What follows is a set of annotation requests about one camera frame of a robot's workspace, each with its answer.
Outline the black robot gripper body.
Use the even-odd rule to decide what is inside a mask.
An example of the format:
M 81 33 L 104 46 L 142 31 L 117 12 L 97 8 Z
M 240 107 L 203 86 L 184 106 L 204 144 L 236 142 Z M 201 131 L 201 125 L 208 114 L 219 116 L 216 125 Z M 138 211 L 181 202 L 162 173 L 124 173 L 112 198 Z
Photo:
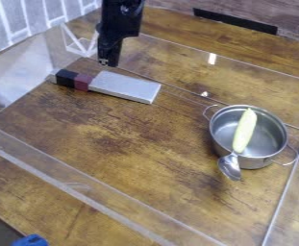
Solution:
M 96 25 L 98 41 L 116 43 L 140 32 L 145 0 L 102 0 L 101 19 Z

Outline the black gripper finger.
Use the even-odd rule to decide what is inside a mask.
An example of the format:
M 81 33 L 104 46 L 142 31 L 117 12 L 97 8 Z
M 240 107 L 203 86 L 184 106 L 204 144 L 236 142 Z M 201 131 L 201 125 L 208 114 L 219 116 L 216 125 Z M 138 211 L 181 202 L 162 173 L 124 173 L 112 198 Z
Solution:
M 101 65 L 117 67 L 121 40 L 104 38 L 97 39 L 97 60 Z

